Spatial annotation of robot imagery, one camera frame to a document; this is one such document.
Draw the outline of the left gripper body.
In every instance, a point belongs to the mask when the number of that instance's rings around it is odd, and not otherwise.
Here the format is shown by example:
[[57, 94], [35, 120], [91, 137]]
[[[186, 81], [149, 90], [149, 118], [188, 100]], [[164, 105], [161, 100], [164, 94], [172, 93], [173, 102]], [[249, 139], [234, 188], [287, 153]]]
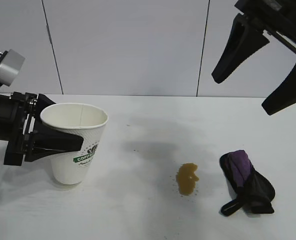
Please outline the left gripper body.
[[32, 118], [35, 117], [38, 95], [35, 93], [14, 92], [4, 97], [6, 114], [6, 134], [8, 141], [5, 165], [21, 165], [23, 162], [34, 162], [40, 158], [40, 150], [35, 147], [37, 130], [29, 132]]

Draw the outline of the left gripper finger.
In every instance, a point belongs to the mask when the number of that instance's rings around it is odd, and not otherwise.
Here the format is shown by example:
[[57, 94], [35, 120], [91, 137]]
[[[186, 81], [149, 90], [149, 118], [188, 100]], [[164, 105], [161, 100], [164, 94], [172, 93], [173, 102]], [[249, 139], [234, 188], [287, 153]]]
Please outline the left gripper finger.
[[51, 106], [54, 104], [56, 104], [54, 101], [52, 101], [46, 95], [40, 93], [37, 97], [37, 102], [35, 106], [35, 119], [40, 119], [41, 112], [48, 106]]
[[84, 138], [79, 135], [62, 132], [36, 121], [28, 134], [25, 161], [34, 162], [52, 155], [78, 152], [83, 142]]

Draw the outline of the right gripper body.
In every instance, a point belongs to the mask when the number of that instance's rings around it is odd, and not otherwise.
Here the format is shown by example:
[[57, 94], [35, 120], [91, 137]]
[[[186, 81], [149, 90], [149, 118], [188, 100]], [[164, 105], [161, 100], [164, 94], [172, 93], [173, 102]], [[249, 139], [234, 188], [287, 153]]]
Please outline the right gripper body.
[[253, 27], [296, 54], [296, 0], [238, 0], [235, 7]]

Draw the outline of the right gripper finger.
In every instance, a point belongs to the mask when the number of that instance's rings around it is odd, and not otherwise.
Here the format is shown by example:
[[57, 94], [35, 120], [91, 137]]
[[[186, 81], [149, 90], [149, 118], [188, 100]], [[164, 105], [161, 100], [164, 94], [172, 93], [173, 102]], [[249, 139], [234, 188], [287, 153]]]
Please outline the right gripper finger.
[[262, 31], [251, 25], [246, 15], [237, 14], [225, 49], [211, 73], [213, 80], [217, 84], [225, 81], [241, 63], [269, 42]]
[[285, 80], [261, 104], [271, 116], [296, 104], [296, 63]]

